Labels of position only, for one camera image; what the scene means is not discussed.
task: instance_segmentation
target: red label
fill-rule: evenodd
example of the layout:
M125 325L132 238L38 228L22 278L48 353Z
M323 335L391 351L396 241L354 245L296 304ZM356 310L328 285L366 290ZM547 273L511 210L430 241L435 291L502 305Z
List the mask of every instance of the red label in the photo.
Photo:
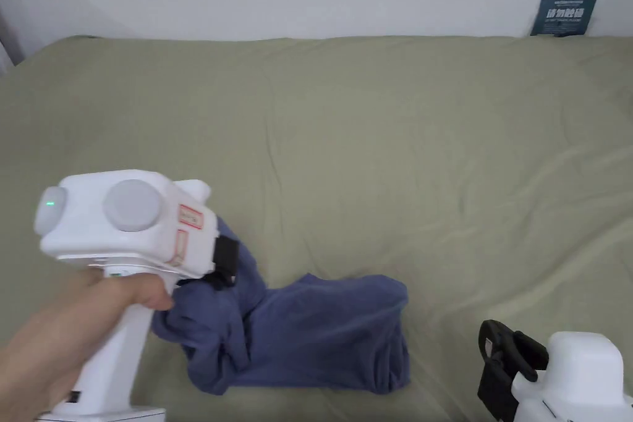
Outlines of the red label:
M174 245L174 257L167 264L174 267L182 266L187 256L187 243L189 242L189 233L183 229L176 231L176 244Z
M195 229L203 229L205 217L200 211L181 205L178 210L178 221Z

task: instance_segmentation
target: blue sign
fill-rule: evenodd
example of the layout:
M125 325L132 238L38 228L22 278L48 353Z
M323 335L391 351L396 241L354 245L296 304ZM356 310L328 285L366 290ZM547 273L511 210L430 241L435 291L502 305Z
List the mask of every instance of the blue sign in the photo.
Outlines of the blue sign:
M534 35L584 35L596 0L540 0Z

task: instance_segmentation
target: gray circular button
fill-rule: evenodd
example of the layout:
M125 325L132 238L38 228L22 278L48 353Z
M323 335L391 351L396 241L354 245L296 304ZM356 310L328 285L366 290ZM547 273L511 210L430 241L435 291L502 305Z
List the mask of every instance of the gray circular button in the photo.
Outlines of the gray circular button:
M163 197L149 183L125 180L115 184L103 201L103 211L112 225L121 231L144 231L156 224Z
M68 191L62 187L48 187L40 198L35 214L35 232L44 236L49 234L61 219L66 206Z

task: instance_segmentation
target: blue cloth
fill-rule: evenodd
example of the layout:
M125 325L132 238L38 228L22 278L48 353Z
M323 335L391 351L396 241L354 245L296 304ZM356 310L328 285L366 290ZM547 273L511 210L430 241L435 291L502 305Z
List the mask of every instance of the blue cloth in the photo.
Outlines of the blue cloth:
M220 234L236 239L223 221ZM306 274L266 290L255 258L240 243L235 287L193 282L152 329L182 344L195 387L326 387L387 394L409 382L400 313L404 284L382 275L324 281Z

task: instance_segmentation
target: sticker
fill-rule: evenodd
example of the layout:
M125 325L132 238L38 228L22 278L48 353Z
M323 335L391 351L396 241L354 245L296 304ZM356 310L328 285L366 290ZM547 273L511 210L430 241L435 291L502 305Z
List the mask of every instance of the sticker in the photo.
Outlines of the sticker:
M493 342L489 339L485 339L485 355L486 357L490 358L493 355Z
M596 0L540 0L531 35L584 35Z
M178 221L195 229L203 229L205 225L204 215L185 205L181 205L178 210Z
M189 242L189 233L184 229L176 232L176 244L174 246L174 257L167 264L174 267L182 266L187 255L187 243Z

